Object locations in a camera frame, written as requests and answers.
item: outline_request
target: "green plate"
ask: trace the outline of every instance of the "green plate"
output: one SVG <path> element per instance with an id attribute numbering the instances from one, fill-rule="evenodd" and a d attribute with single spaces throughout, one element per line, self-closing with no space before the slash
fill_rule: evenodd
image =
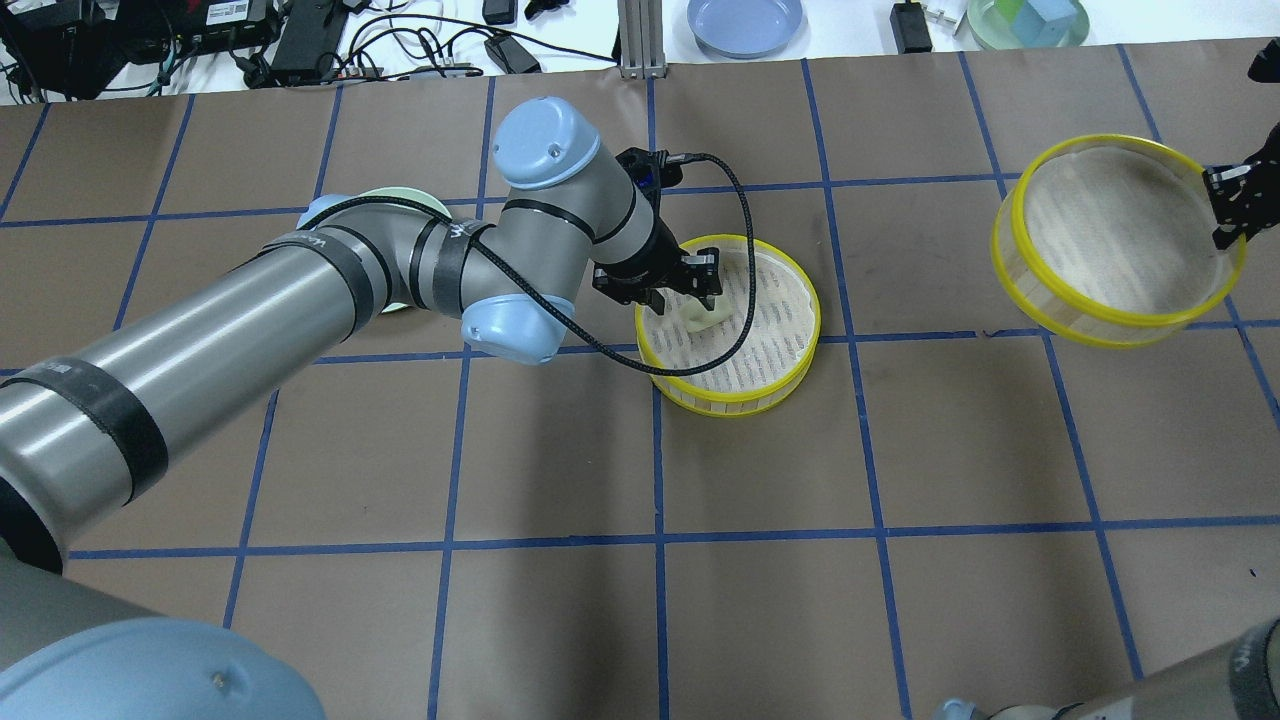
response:
<path id="1" fill-rule="evenodd" d="M 1075 24 L 1066 31 L 1057 47 L 1075 47 L 1084 44 L 1089 36 L 1089 14 L 1084 10 L 1080 0 L 1071 0 L 1071 4 L 1080 10 L 1075 18 Z M 969 0 L 969 27 L 973 36 L 987 50 L 1021 50 L 1023 44 L 1009 28 L 1009 20 L 996 12 L 996 0 Z"/>

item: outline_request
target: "black cable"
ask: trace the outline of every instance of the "black cable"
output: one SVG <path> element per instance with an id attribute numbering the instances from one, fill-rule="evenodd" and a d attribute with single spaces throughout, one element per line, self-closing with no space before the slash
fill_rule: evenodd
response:
<path id="1" fill-rule="evenodd" d="M 390 82 L 390 81 L 397 81 L 397 79 L 404 79 L 407 77 L 420 76 L 422 73 L 445 73 L 444 77 L 449 77 L 447 74 L 447 70 L 457 70 L 457 69 L 461 69 L 461 68 L 457 67 L 457 65 L 438 65 L 438 67 L 434 67 L 434 68 L 425 68 L 424 67 L 424 68 L 413 68 L 412 70 L 404 70 L 404 72 L 399 72 L 399 73 L 392 73 L 392 74 L 388 74 L 388 76 L 380 76 L 380 77 L 375 77 L 375 78 L 351 78 L 351 79 L 355 81 L 355 82 Z M 466 72 L 462 74 L 462 77 L 481 77 L 481 76 L 484 76 L 484 70 L 481 70 L 480 68 L 475 68 L 475 67 L 466 68 Z"/>
<path id="2" fill-rule="evenodd" d="M 746 269 L 749 274 L 748 291 L 746 291 L 748 293 L 746 316 L 742 319 L 742 331 L 741 333 L 739 333 L 737 340 L 733 341 L 733 345 L 728 350 L 726 350 L 721 356 L 716 357 L 714 360 L 703 363 L 701 365 L 696 365 L 692 368 L 672 369 L 672 368 L 658 368 L 657 365 L 649 365 L 646 363 L 632 360 L 626 355 L 621 355 L 614 350 L 612 350 L 611 347 L 608 347 L 607 345 L 604 345 L 603 342 L 600 342 L 599 340 L 596 340 L 595 336 L 593 336 L 581 325 L 575 323 L 572 318 L 564 315 L 564 313 L 561 313 L 558 307 L 552 305 L 552 302 L 547 300 L 547 297 L 544 297 L 540 292 L 538 292 L 538 290 L 534 286 L 529 283 L 529 281 L 526 281 L 515 268 L 512 268 L 506 260 L 498 256 L 498 254 L 494 252 L 492 249 L 489 249 L 486 245 L 484 245 L 479 240 L 472 238 L 471 247 L 474 247 L 476 252 L 480 252 L 480 255 L 483 255 L 486 260 L 493 263 L 495 268 L 498 268 L 504 275 L 507 275 L 507 278 L 512 283 L 516 284 L 516 287 L 518 287 L 525 295 L 532 299 L 532 301 L 536 302 L 539 307 L 545 310 L 550 316 L 556 318 L 559 323 L 562 323 L 566 328 L 568 328 L 570 332 L 572 332 L 575 336 L 582 340 L 582 342 L 588 343 L 589 346 L 591 346 L 593 350 L 596 350 L 598 352 L 603 354 L 609 360 L 626 365 L 632 370 L 640 370 L 641 373 L 648 373 L 650 375 L 660 375 L 666 378 L 686 378 L 689 375 L 698 375 L 708 370 L 713 370 L 727 363 L 739 350 L 742 348 L 742 345 L 746 342 L 748 334 L 751 332 L 751 324 L 755 320 L 755 290 L 756 290 L 755 288 L 755 228 L 751 224 L 751 209 L 746 201 L 746 191 L 742 188 L 742 183 L 739 182 L 737 176 L 733 174 L 733 170 L 728 167 L 727 163 L 724 163 L 723 160 L 721 160 L 714 155 L 709 155 L 705 152 L 689 154 L 684 156 L 672 156 L 672 158 L 681 158 L 680 164 L 713 163 L 718 165 L 719 169 L 724 172 L 724 176 L 728 178 L 730 183 L 732 183 L 733 192 L 737 193 L 739 202 L 742 204 L 742 220 L 746 224 Z M 392 197 L 392 196 L 366 195 L 366 196 L 351 197 L 348 200 L 343 200 L 340 202 L 330 205 L 329 208 L 321 210 L 314 218 L 307 220 L 300 229 L 305 231 L 315 229 L 320 225 L 320 223 L 337 215 L 338 213 L 343 213 L 358 205 L 372 205 L 372 204 L 398 205 L 402 208 L 410 208 L 420 213 L 425 213 L 435 218 L 436 220 L 440 220 L 442 223 L 448 224 L 453 222 L 452 218 L 449 218 L 444 213 L 440 213 L 435 208 L 430 208 L 415 200 L 406 200 L 402 197 Z"/>
<path id="3" fill-rule="evenodd" d="M 460 29 L 458 32 L 453 33 L 453 37 L 449 37 L 448 40 L 444 41 L 444 54 L 445 54 L 445 56 L 448 56 L 448 58 L 453 56 L 453 42 L 457 38 L 462 37 L 463 35 L 472 33 L 472 32 L 476 33 L 476 35 L 480 35 L 481 37 L 485 37 L 485 38 L 493 37 L 495 35 L 494 32 L 492 32 L 489 29 L 485 29 L 485 28 L 481 28 L 481 27 L 468 27 L 468 28 Z"/>
<path id="4" fill-rule="evenodd" d="M 196 40 L 195 44 L 192 44 L 191 50 L 183 53 L 182 56 L 175 58 L 173 64 L 169 65 L 168 69 L 165 69 L 164 64 L 161 63 L 160 70 L 156 73 L 156 79 L 155 82 L 152 82 L 151 90 L 147 92 L 147 97 L 163 95 L 164 88 L 169 87 L 169 83 L 173 82 L 173 76 L 177 74 L 179 69 L 182 69 L 182 67 L 187 63 L 187 60 L 195 58 L 197 53 L 200 53 L 198 38 Z"/>
<path id="5" fill-rule="evenodd" d="M 393 26 L 393 24 L 389 24 L 388 27 L 390 27 L 392 29 L 397 29 L 396 26 Z M 401 40 L 399 35 L 394 36 L 396 37 L 396 45 L 399 45 L 401 46 L 401 51 L 403 51 L 406 55 L 408 55 L 410 58 L 412 58 L 415 60 L 426 60 L 426 59 L 429 59 L 431 56 L 431 53 L 430 53 L 430 50 L 428 50 L 426 47 L 424 47 L 425 42 L 422 40 L 422 36 L 420 36 L 417 32 L 412 32 L 412 35 L 413 35 L 415 38 L 417 38 L 419 50 L 421 50 L 424 53 L 422 55 L 415 55 L 413 51 L 408 49 L 408 45 L 404 45 L 404 41 Z"/>
<path id="6" fill-rule="evenodd" d="M 626 365 L 632 370 L 640 370 L 641 373 L 648 373 L 650 375 L 659 375 L 664 378 L 687 378 L 690 375 L 698 375 L 708 370 L 714 370 L 716 368 L 719 368 L 724 363 L 728 363 L 728 360 L 733 357 L 733 355 L 736 355 L 739 350 L 742 348 L 742 345 L 746 343 L 746 336 L 751 332 L 751 323 L 755 320 L 755 231 L 751 227 L 751 209 L 748 206 L 746 202 L 746 192 L 742 188 L 742 183 L 739 182 L 737 176 L 735 176 L 733 170 L 730 169 L 728 164 L 726 164 L 723 160 L 721 160 L 714 155 L 708 155 L 704 152 L 686 155 L 685 161 L 714 163 L 716 165 L 718 165 L 721 170 L 724 172 L 724 176 L 728 177 L 730 183 L 733 184 L 733 192 L 737 193 L 737 199 L 742 204 L 742 219 L 746 223 L 746 272 L 749 279 L 746 291 L 748 293 L 746 318 L 742 319 L 742 332 L 739 333 L 737 340 L 733 341 L 733 345 L 730 346 L 728 350 L 726 350 L 714 360 L 709 360 L 707 363 L 703 363 L 701 365 L 695 365 L 692 368 L 678 368 L 678 369 L 658 368 L 657 365 L 640 363 L 637 360 L 627 357 L 626 355 L 613 351 L 607 345 L 604 345 L 594 336 L 591 336 L 591 333 L 586 332 L 581 325 L 575 323 L 572 318 L 561 313 L 558 307 L 552 305 L 549 300 L 547 300 L 540 292 L 538 292 L 536 288 L 534 288 L 534 286 L 529 284 L 529 281 L 522 278 L 520 273 L 516 272 L 515 268 L 508 265 L 507 261 L 499 258 L 493 250 L 486 247 L 479 240 L 472 240 L 471 246 L 481 255 L 484 255 L 486 260 L 493 263 L 495 268 L 502 270 L 502 273 L 507 275 L 507 278 L 511 279 L 511 282 L 516 283 L 516 287 L 524 291 L 525 295 L 532 299 L 532 301 L 536 302 L 539 307 L 547 310 L 547 313 L 550 316 L 559 320 L 566 328 L 570 329 L 570 332 L 572 332 L 580 340 L 582 340 L 582 342 L 588 343 L 589 346 L 603 354 L 609 360 L 613 360 L 614 363 L 618 363 L 621 365 Z"/>
<path id="7" fill-rule="evenodd" d="M 422 32 L 426 32 L 430 36 L 430 38 L 424 37 L 421 35 Z M 372 44 L 378 42 L 379 40 L 381 40 L 383 37 L 387 37 L 389 35 L 390 36 L 396 36 L 397 42 L 399 42 L 399 37 L 398 36 L 403 35 L 403 33 L 412 35 L 413 38 L 417 40 L 422 45 L 424 51 L 425 51 L 424 55 L 417 56 L 417 55 L 413 55 L 412 53 L 410 53 L 408 49 L 404 47 L 403 44 L 401 44 L 401 47 L 406 51 L 406 54 L 410 58 L 413 58 L 415 60 L 428 60 L 428 61 L 431 63 L 431 68 L 430 68 L 431 72 L 440 73 L 440 77 L 448 77 L 444 73 L 444 68 L 440 67 L 440 63 L 435 59 L 436 55 L 440 55 L 443 53 L 443 50 L 440 50 L 440 47 L 439 47 L 439 42 L 440 42 L 439 37 L 436 37 L 435 33 L 431 32 L 428 28 L 408 28 L 408 27 L 390 27 L 390 28 L 387 28 L 387 29 L 380 31 L 378 33 L 374 33 L 372 37 L 370 37 L 369 40 L 366 40 L 365 42 L 362 42 L 358 47 L 355 46 L 355 38 L 352 38 L 352 46 L 349 47 L 349 54 L 347 56 L 347 60 L 343 61 L 343 60 L 339 59 L 339 65 L 338 65 L 338 70 L 337 72 L 340 73 L 347 65 L 349 65 L 349 64 L 352 64 L 352 61 L 355 61 L 356 67 L 360 68 L 360 70 L 361 70 L 361 76 L 365 76 L 367 79 L 379 79 L 379 77 L 370 77 L 370 73 L 365 72 L 365 69 L 366 69 L 365 68 L 365 61 L 366 60 L 369 61 L 370 69 L 376 70 L 376 68 L 378 68 L 378 63 L 374 60 L 374 56 L 369 53 L 369 46 L 371 46 Z"/>
<path id="8" fill-rule="evenodd" d="M 151 81 L 146 85 L 134 85 L 133 87 L 104 87 L 102 92 L 136 92 L 138 90 L 146 90 L 155 83 L 156 81 Z"/>
<path id="9" fill-rule="evenodd" d="M 10 14 L 9 17 L 14 18 L 14 20 L 18 22 L 17 15 Z M 18 47 L 18 38 L 14 37 L 12 32 L 9 32 L 9 28 L 4 23 L 0 23 L 0 31 L 4 32 L 4 37 L 0 38 L 0 41 L 3 41 L 5 47 L 9 49 L 9 54 L 13 55 L 14 64 L 18 65 L 18 68 L 27 76 L 27 82 L 31 85 L 32 91 L 35 91 L 36 99 L 44 102 L 45 91 L 41 90 L 40 83 L 36 82 L 36 72 L 32 69 L 31 63 L 27 61 L 27 58 L 23 56 L 22 47 Z M 18 94 L 22 95 L 23 97 L 27 96 L 26 92 L 22 92 L 20 85 L 18 86 Z"/>
<path id="10" fill-rule="evenodd" d="M 166 15 L 165 12 L 164 12 L 164 5 L 160 4 L 160 0 L 151 0 L 151 4 L 156 6 L 156 12 L 160 13 L 160 19 L 164 20 L 164 27 L 169 31 L 169 49 L 173 53 L 177 53 L 178 51 L 178 33 L 175 33 L 173 31 L 173 23 L 169 22 L 169 15 Z"/>
<path id="11" fill-rule="evenodd" d="M 558 53 L 568 53 L 571 55 L 581 55 L 584 58 L 590 58 L 593 60 L 602 60 L 602 61 L 605 61 L 605 63 L 609 63 L 609 64 L 613 64 L 613 65 L 617 64 L 617 61 L 614 61 L 613 58 L 609 58 L 607 55 L 596 55 L 595 53 L 588 53 L 585 50 L 575 50 L 572 47 L 564 47 L 562 45 L 553 45 L 550 42 L 545 42 L 545 41 L 538 40 L 536 37 L 531 37 L 531 36 L 527 36 L 527 35 L 524 35 L 524 33 L 520 33 L 520 32 L 512 32 L 512 31 L 508 31 L 508 29 L 503 29 L 503 28 L 499 28 L 499 27 L 488 26 L 488 24 L 484 24 L 484 23 L 474 23 L 471 20 L 460 20 L 460 19 L 456 19 L 456 18 L 445 18 L 443 15 L 428 15 L 428 14 L 421 14 L 421 13 L 398 13 L 398 14 L 394 14 L 394 15 L 380 15 L 380 17 L 372 18 L 370 20 L 366 20 L 362 26 L 360 26 L 360 28 L 356 29 L 356 35 L 352 36 L 352 41 L 355 41 L 356 37 L 360 37 L 360 35 L 362 32 L 365 32 L 369 27 L 371 27 L 374 23 L 385 22 L 385 20 L 396 20 L 396 19 L 436 20 L 436 22 L 442 22 L 442 23 L 453 23 L 453 24 L 466 26 L 466 27 L 470 27 L 470 28 L 486 29 L 486 31 L 490 31 L 490 32 L 502 32 L 502 33 L 506 33 L 506 35 L 511 35 L 513 37 L 518 37 L 520 40 L 525 40 L 525 41 L 532 42 L 534 45 L 540 45 L 543 47 L 547 47 L 548 50 L 556 50 Z"/>
<path id="12" fill-rule="evenodd" d="M 9 77 L 9 72 L 13 70 L 13 69 L 15 69 L 17 67 L 18 67 L 18 63 L 13 63 L 13 64 L 5 65 L 5 67 L 0 68 L 0 73 L 4 73 L 5 85 L 9 86 L 9 99 L 13 100 L 13 104 L 14 105 L 26 105 L 26 102 L 23 102 L 22 100 L 18 100 L 18 96 L 14 95 L 13 88 L 14 88 L 14 86 L 17 83 L 13 82 L 12 77 Z"/>

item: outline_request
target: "black box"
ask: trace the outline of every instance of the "black box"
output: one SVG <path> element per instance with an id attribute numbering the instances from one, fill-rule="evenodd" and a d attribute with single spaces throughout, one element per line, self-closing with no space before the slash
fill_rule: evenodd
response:
<path id="1" fill-rule="evenodd" d="M 178 36 L 179 55 L 196 47 L 197 38 L 196 54 L 206 55 L 259 47 L 280 36 L 271 0 L 120 0 L 114 35 L 131 63 L 147 65 L 169 54 L 169 26 Z"/>
<path id="2" fill-rule="evenodd" d="M 893 28 L 893 42 L 897 44 L 900 55 L 933 51 L 929 23 L 924 19 L 924 8 L 919 3 L 893 5 L 890 9 L 888 24 Z"/>
<path id="3" fill-rule="evenodd" d="M 110 37 L 111 23 L 93 0 L 64 0 L 17 15 L 5 10 L 0 22 L 44 90 L 92 100 L 125 65 Z"/>

